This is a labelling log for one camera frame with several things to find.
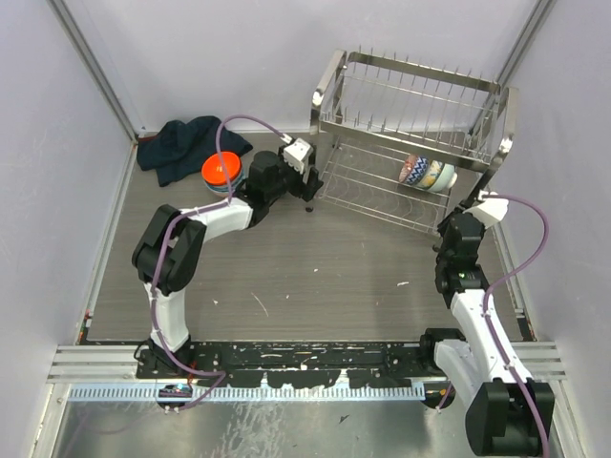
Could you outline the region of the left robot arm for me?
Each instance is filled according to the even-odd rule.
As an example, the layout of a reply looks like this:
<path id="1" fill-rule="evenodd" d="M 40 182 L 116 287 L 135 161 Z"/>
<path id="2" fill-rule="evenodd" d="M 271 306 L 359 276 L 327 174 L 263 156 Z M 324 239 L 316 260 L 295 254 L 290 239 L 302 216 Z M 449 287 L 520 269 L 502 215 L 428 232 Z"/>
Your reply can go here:
<path id="1" fill-rule="evenodd" d="M 287 194 L 311 201 L 322 185 L 315 160 L 298 159 L 288 146 L 277 153 L 255 154 L 246 178 L 227 198 L 193 209 L 164 204 L 156 210 L 133 253 L 132 265 L 149 300 L 149 348 L 168 377 L 216 374 L 191 367 L 191 336 L 185 318 L 185 291 L 197 271 L 202 246 L 258 225 Z"/>

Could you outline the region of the plain orange bowl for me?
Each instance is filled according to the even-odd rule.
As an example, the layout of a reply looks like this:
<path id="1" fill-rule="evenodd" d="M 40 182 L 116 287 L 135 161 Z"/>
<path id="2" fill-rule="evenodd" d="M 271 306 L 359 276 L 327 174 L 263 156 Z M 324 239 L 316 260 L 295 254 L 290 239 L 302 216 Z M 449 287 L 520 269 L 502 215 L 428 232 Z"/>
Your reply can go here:
<path id="1" fill-rule="evenodd" d="M 221 152 L 207 158 L 201 166 L 201 176 L 211 186 L 224 186 L 229 178 L 234 181 L 242 171 L 242 161 L 233 152 Z"/>

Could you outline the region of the blue white floral bowl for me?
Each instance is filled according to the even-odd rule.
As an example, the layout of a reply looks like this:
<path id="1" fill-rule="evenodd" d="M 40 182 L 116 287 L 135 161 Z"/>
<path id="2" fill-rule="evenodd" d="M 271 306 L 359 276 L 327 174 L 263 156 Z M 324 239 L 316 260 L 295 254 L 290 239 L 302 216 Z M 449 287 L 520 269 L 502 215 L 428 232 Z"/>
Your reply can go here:
<path id="1" fill-rule="evenodd" d="M 237 189 L 238 185 L 244 180 L 245 175 L 244 175 L 244 171 L 240 170 L 237 174 L 234 174 L 233 176 L 231 176 L 230 188 L 227 185 L 227 181 L 223 173 L 215 174 L 211 179 L 208 179 L 206 176 L 203 176 L 203 178 L 204 178 L 204 183 L 207 188 L 209 187 L 228 188 L 230 190 L 230 188 Z"/>

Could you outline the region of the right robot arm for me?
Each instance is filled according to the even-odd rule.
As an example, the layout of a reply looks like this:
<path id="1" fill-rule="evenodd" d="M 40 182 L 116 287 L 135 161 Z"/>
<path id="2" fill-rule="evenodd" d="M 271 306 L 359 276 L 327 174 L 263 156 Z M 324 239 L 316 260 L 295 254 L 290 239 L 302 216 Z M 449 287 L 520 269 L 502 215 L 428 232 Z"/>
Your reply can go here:
<path id="1" fill-rule="evenodd" d="M 478 262 L 486 231 L 508 209 L 508 199 L 487 195 L 441 223 L 435 286 L 459 326 L 426 330 L 418 362 L 427 374 L 449 379 L 466 407 L 475 455 L 547 457 L 555 395 L 517 356 L 495 310 L 496 285 Z"/>

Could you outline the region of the stainless steel dish rack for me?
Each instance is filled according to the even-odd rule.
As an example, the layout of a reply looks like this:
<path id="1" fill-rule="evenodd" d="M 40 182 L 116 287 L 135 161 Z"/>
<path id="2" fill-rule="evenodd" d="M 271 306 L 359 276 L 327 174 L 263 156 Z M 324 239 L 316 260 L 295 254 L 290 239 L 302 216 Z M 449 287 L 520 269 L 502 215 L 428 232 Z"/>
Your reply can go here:
<path id="1" fill-rule="evenodd" d="M 518 91 L 497 82 L 361 50 L 335 52 L 311 101 L 324 182 L 319 199 L 423 233 L 475 202 L 510 153 Z M 409 155 L 452 164 L 434 193 L 399 182 Z"/>

